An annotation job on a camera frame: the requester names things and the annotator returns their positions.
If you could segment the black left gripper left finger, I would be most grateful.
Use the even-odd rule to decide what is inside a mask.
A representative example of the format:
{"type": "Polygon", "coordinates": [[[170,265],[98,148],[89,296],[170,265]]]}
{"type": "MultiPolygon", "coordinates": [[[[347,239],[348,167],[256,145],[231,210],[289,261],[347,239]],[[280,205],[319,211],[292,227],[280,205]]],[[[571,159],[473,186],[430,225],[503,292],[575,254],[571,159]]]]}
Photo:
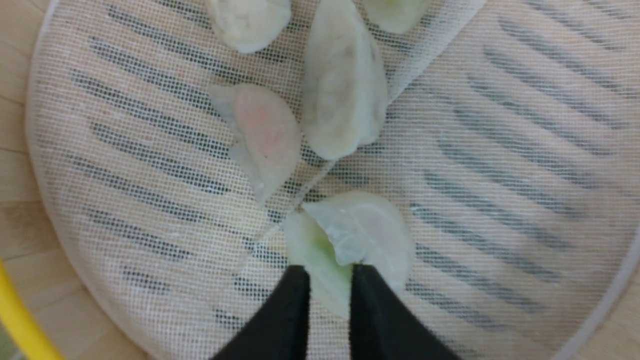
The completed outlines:
{"type": "Polygon", "coordinates": [[[309,308],[309,274],[290,265],[265,303],[213,360],[304,360],[309,308]]]}

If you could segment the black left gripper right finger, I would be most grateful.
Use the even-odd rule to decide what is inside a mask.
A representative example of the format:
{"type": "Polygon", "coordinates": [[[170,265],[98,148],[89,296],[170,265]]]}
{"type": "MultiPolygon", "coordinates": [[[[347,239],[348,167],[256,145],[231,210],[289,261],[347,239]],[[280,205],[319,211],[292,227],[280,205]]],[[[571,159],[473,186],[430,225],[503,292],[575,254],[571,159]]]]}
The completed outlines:
{"type": "Polygon", "coordinates": [[[353,267],[349,345],[352,360],[459,360],[413,315],[372,265],[353,267]]]}

